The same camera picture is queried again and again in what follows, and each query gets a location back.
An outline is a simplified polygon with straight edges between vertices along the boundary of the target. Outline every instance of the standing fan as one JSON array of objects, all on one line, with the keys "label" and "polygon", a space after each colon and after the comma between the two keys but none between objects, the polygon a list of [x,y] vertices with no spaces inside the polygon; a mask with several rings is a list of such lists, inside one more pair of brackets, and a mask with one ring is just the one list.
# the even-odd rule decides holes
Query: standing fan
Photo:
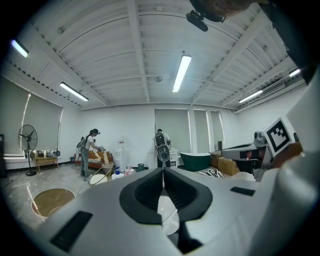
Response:
[{"label": "standing fan", "polygon": [[38,143],[38,135],[31,125],[25,124],[22,126],[18,133],[18,143],[20,148],[25,151],[28,155],[28,162],[29,162],[29,168],[25,174],[27,176],[33,176],[37,174],[37,171],[31,169],[30,165],[30,156],[29,153],[35,150],[37,143]]}]

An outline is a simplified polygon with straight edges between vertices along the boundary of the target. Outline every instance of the desk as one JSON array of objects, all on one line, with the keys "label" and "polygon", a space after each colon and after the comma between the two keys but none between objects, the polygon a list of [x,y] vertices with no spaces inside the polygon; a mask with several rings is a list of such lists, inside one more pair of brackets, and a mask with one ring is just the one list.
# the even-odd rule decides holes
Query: desk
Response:
[{"label": "desk", "polygon": [[40,156],[36,156],[35,158],[35,162],[36,162],[36,167],[38,169],[38,172],[40,173],[40,164],[56,164],[56,166],[59,169],[59,165],[58,165],[58,158],[57,157],[40,157]]}]

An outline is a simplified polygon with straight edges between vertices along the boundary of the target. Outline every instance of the white cabinet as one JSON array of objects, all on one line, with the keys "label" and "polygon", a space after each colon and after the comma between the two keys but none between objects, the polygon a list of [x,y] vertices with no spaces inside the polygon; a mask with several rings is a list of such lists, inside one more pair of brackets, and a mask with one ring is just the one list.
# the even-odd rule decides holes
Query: white cabinet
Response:
[{"label": "white cabinet", "polygon": [[[172,167],[177,167],[177,161],[178,161],[178,150],[171,148],[170,149],[170,163]],[[156,151],[149,151],[148,153],[148,168],[153,169],[158,167],[157,162],[157,153]]]}]

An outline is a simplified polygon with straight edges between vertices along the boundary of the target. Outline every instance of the ceiling light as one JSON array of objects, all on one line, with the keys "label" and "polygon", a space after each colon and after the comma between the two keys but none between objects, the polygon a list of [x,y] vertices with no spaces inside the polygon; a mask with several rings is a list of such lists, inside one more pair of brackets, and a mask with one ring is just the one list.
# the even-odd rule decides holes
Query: ceiling light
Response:
[{"label": "ceiling light", "polygon": [[89,100],[87,97],[83,96],[81,93],[77,92],[75,89],[71,88],[69,85],[67,85],[64,82],[61,82],[60,86],[66,89],[68,92],[72,93],[73,95],[79,97],[81,100],[84,100],[85,102]]},{"label": "ceiling light", "polygon": [[255,92],[254,94],[249,95],[248,97],[243,98],[242,100],[239,100],[239,103],[245,102],[251,98],[253,98],[254,96],[257,96],[259,94],[261,94],[263,91],[262,90],[258,90],[257,92]]},{"label": "ceiling light", "polygon": [[295,71],[290,73],[290,77],[292,78],[293,76],[295,76],[296,74],[300,73],[300,69],[296,69]]},{"label": "ceiling light", "polygon": [[16,40],[11,41],[12,46],[19,52],[23,57],[28,56],[28,51],[21,43],[18,43]]},{"label": "ceiling light", "polygon": [[179,88],[182,84],[182,81],[184,80],[184,77],[189,67],[189,64],[191,62],[191,59],[192,59],[191,56],[188,56],[188,55],[182,56],[179,70],[178,70],[178,73],[176,74],[176,78],[175,78],[173,89],[172,89],[173,93],[177,93],[179,91]]}]

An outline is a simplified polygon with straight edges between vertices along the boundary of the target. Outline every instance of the window blind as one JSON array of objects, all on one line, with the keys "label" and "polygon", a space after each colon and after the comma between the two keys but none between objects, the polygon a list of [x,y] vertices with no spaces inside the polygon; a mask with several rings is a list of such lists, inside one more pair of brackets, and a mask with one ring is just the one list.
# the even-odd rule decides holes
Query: window blind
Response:
[{"label": "window blind", "polygon": [[224,141],[224,132],[222,129],[219,112],[211,112],[214,148],[218,150],[218,141]]},{"label": "window blind", "polygon": [[195,130],[196,130],[196,145],[198,153],[210,152],[209,146],[209,131],[207,113],[205,110],[195,110]]},{"label": "window blind", "polygon": [[191,152],[187,109],[155,109],[155,132],[162,129],[171,139],[171,148]]},{"label": "window blind", "polygon": [[38,137],[36,150],[56,150],[62,107],[34,94],[31,95],[24,115],[24,125],[31,125]]},{"label": "window blind", "polygon": [[0,134],[4,134],[4,153],[17,154],[22,152],[18,143],[18,132],[29,92],[0,76]]}]

